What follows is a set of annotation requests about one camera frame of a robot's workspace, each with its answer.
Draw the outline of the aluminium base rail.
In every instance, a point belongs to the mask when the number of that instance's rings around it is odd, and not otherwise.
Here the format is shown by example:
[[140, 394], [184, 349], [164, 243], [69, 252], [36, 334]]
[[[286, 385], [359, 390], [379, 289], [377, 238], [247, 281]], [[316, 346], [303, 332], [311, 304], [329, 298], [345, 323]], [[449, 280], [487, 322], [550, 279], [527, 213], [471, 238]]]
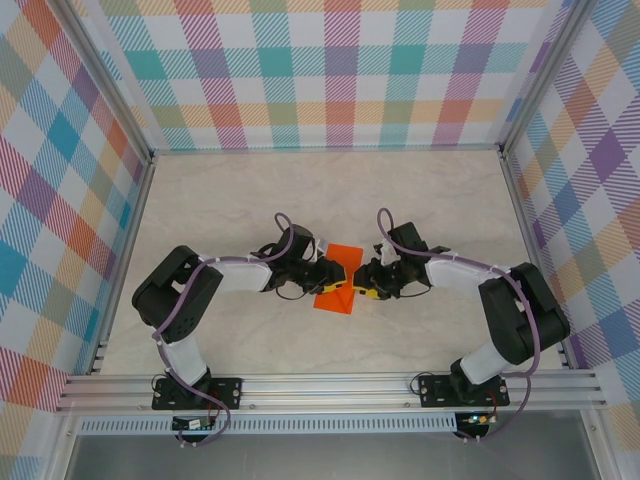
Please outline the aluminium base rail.
[[[66, 414], [151, 412], [151, 382], [158, 375], [72, 376], [58, 401]], [[376, 413], [420, 410], [411, 393], [412, 373], [242, 374], [240, 413]], [[590, 370], [542, 370], [531, 377], [508, 378], [507, 411], [598, 410], [607, 406], [596, 374]]]

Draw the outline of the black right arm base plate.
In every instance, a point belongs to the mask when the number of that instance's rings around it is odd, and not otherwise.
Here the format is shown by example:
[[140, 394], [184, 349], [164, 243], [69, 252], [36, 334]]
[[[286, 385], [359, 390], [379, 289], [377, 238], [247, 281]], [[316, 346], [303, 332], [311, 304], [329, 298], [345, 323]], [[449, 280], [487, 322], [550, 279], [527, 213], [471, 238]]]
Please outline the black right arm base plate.
[[506, 381], [494, 376], [476, 385], [452, 375], [421, 375], [418, 392], [423, 408], [430, 407], [503, 407], [510, 405]]

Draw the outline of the aluminium side rail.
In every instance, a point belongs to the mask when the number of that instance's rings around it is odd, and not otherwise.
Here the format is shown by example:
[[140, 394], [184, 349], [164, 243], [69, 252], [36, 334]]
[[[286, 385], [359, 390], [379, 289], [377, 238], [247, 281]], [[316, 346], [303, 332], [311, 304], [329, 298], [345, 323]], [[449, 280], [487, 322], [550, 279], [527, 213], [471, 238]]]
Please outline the aluminium side rail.
[[[506, 187], [511, 198], [513, 209], [517, 218], [521, 236], [525, 245], [528, 260], [538, 267], [543, 272], [543, 266], [541, 264], [541, 257], [536, 249], [535, 238], [533, 230], [527, 222], [526, 211], [524, 208], [524, 201], [521, 193], [516, 185], [514, 175], [508, 161], [505, 159], [501, 152], [498, 152], [498, 161], [501, 171], [504, 176]], [[541, 353], [541, 357], [545, 360], [552, 359], [554, 361], [553, 366], [544, 366], [545, 370], [550, 369], [571, 369], [569, 358], [567, 357], [567, 351], [562, 342], [554, 344], [552, 347], [545, 349]]]
[[100, 361], [98, 352], [103, 347], [107, 346], [111, 330], [113, 328], [127, 272], [131, 262], [136, 238], [140, 229], [142, 217], [151, 190], [156, 170], [156, 163], [156, 158], [151, 157], [151, 159], [147, 161], [143, 169], [142, 181], [138, 196], [136, 198], [136, 202], [134, 204], [134, 209], [131, 214], [129, 226], [126, 230], [123, 250], [114, 271], [113, 286], [111, 287], [111, 290], [109, 292], [105, 310], [98, 322], [95, 338], [91, 342], [90, 355], [85, 362], [82, 376], [89, 376], [100, 370], [100, 367], [97, 366], [97, 363]]

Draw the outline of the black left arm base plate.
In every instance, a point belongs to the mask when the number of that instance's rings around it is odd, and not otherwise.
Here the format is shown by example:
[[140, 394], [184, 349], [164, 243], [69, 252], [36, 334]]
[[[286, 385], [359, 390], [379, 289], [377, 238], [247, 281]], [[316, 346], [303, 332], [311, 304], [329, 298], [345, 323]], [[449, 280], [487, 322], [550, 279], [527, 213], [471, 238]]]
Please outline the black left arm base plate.
[[[242, 394], [241, 378], [203, 378], [193, 388], [237, 410]], [[181, 386], [173, 377], [159, 376], [151, 382], [153, 410], [204, 410], [210, 402]]]

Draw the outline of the aluminium frame post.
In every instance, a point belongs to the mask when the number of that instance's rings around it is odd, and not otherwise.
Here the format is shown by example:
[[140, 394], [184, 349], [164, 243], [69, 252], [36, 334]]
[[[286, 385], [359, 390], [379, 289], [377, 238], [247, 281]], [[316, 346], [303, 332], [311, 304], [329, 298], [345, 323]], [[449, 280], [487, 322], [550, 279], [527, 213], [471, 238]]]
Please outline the aluminium frame post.
[[46, 0], [46, 2], [62, 29], [69, 36], [71, 43], [86, 65], [87, 71], [112, 109], [115, 118], [120, 122], [134, 149], [147, 164], [151, 164], [153, 162], [152, 149], [70, 0]]
[[505, 119], [496, 146], [503, 161], [524, 135], [598, 0], [549, 0], [522, 58], [514, 91], [506, 98]]

